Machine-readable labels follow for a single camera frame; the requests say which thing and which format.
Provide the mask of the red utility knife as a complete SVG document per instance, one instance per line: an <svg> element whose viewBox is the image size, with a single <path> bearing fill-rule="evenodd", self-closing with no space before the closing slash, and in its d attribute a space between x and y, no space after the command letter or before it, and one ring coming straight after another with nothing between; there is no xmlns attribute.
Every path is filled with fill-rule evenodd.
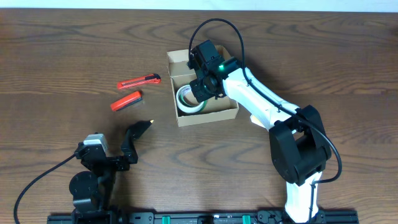
<svg viewBox="0 0 398 224"><path fill-rule="evenodd" d="M116 84L118 90L124 90L132 88L139 85L145 84L159 84L162 81L161 77L157 73L152 73L149 75L144 75L141 77L133 78L130 80L123 80Z"/></svg>

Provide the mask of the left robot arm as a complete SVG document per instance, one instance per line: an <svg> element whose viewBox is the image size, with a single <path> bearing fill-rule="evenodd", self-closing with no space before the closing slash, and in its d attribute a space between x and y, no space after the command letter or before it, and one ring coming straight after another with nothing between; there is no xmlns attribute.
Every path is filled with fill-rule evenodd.
<svg viewBox="0 0 398 224"><path fill-rule="evenodd" d="M78 144L75 157L87 168L76 174L69 184L73 195L72 223L128 223L128 216L111 205L111 194L116 181L116 173L130 169L137 163L137 152L133 142L137 134L126 131L121 151L123 155L108 157L108 143L104 134L90 134Z"/></svg>

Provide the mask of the white tape roll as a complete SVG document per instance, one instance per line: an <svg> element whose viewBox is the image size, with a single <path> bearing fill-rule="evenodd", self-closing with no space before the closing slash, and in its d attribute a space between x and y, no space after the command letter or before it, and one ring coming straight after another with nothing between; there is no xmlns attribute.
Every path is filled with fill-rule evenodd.
<svg viewBox="0 0 398 224"><path fill-rule="evenodd" d="M191 92L190 85L184 85L184 86L180 87L176 93L176 100L177 100L176 104L177 104L178 109L187 114L190 114L190 113L188 113L189 108L184 103L183 98L189 92Z"/></svg>

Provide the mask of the red black stapler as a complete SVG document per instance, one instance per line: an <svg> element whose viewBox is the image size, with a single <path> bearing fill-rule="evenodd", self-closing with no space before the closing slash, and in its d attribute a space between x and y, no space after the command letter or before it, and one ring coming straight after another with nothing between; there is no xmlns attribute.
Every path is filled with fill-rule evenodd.
<svg viewBox="0 0 398 224"><path fill-rule="evenodd" d="M135 103L138 103L141 100L142 100L141 92L135 91L134 93L131 93L130 95L127 95L119 99L118 101L115 101L114 103L110 104L110 108L112 111L119 111Z"/></svg>

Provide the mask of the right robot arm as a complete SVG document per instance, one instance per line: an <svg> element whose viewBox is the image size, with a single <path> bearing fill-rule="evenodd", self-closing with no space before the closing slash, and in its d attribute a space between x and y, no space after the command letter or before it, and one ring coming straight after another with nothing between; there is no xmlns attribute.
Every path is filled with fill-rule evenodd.
<svg viewBox="0 0 398 224"><path fill-rule="evenodd" d="M312 220L318 213L317 181L331 157L319 112L282 99L242 61L225 59L210 40L189 49L187 65L197 76L190 82L197 101L227 96L268 131L272 163L286 181L285 211L295 223Z"/></svg>

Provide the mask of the green tape roll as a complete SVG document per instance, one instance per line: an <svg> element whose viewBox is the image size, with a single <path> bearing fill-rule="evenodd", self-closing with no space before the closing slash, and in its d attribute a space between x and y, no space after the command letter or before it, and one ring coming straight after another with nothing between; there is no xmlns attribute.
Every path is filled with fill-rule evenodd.
<svg viewBox="0 0 398 224"><path fill-rule="evenodd" d="M188 113L190 114L201 112L203 109L205 109L205 106L207 104L207 101L203 101L197 105L194 105L189 102L185 97L183 98L183 100L186 106L189 108Z"/></svg>

